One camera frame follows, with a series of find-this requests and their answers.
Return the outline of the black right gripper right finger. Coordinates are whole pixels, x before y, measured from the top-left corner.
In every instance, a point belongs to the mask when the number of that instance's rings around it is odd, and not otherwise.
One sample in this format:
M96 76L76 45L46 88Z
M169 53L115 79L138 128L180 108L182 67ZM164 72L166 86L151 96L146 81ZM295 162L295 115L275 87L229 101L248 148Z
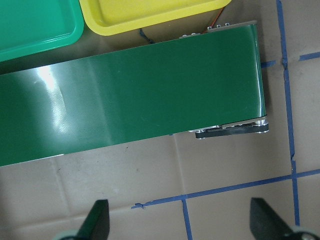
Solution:
M284 220L263 199L253 197L250 201L249 228L256 240L298 240Z

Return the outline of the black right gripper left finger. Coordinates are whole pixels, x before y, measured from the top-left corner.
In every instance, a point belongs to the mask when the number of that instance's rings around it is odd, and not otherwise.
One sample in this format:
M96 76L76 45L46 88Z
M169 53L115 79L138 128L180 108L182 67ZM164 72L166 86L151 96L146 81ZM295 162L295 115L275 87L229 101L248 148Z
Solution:
M107 199L96 200L75 235L76 240L107 240L110 233L110 213Z

